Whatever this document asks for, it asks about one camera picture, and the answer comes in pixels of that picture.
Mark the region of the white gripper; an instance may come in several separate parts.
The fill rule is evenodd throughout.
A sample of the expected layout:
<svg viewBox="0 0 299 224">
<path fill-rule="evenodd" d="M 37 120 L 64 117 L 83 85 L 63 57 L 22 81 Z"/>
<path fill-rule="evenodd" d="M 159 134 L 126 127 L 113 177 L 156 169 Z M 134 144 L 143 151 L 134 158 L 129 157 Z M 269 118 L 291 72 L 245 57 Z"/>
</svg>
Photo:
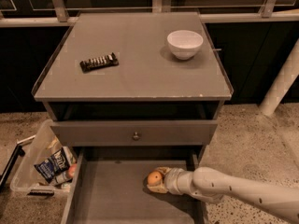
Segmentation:
<svg viewBox="0 0 299 224">
<path fill-rule="evenodd" d="M 193 172 L 181 168 L 157 167 L 156 171 L 164 175 L 164 183 L 157 182 L 148 184 L 147 188 L 154 193 L 174 195 L 192 195 L 195 187 L 192 183 Z"/>
</svg>

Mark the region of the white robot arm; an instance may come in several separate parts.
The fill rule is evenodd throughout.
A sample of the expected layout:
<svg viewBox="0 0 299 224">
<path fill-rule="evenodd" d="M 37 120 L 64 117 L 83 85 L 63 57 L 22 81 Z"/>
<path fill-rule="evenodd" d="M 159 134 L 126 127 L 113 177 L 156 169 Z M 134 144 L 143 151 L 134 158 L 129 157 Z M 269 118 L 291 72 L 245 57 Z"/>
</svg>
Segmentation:
<svg viewBox="0 0 299 224">
<path fill-rule="evenodd" d="M 156 168 L 149 190 L 216 205 L 228 199 L 299 224 L 298 112 L 280 104 L 298 77 L 293 47 L 260 105 L 225 105 L 219 126 L 193 171 Z"/>
</svg>

